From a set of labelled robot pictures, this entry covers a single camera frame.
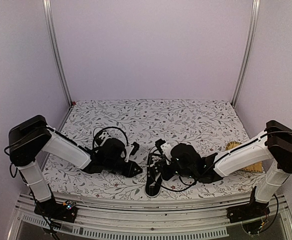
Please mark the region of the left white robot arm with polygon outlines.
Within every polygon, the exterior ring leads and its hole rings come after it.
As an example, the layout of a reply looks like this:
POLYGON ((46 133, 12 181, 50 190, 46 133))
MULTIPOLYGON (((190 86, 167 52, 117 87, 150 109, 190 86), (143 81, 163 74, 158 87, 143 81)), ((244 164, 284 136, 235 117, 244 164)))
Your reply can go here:
POLYGON ((52 200, 53 193, 36 162, 40 152, 59 157, 87 174, 107 170, 132 178, 142 173, 142 168, 130 160, 140 145, 112 137, 108 132, 110 129, 105 127, 97 132, 92 148, 87 148, 49 126, 44 116, 36 115, 8 132, 8 146, 4 152, 41 203, 41 209, 49 217, 56 217, 60 206, 52 200))

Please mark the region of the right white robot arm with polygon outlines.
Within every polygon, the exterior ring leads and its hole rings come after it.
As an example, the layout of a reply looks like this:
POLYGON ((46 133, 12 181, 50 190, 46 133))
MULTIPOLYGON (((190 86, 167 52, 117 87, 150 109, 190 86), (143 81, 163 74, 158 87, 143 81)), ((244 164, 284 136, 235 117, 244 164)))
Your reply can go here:
POLYGON ((265 130, 246 143, 230 150, 201 157, 190 144, 171 146, 162 139, 155 146, 164 159, 159 162, 162 179, 172 176, 193 178, 194 182, 210 184, 233 172, 262 161, 272 160, 265 178, 256 186, 253 200, 245 205, 244 214, 255 218, 264 205, 292 174, 292 129, 271 120, 265 130))

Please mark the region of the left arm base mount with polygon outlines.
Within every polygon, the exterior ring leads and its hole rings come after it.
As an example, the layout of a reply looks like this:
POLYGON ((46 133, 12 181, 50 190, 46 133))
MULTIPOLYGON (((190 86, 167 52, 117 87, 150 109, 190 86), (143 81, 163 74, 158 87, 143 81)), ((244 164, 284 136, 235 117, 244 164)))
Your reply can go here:
POLYGON ((58 203, 55 197, 52 196, 50 199, 43 202, 39 202, 35 199, 34 212, 49 219, 74 223, 78 208, 73 202, 66 201, 64 203, 58 203))

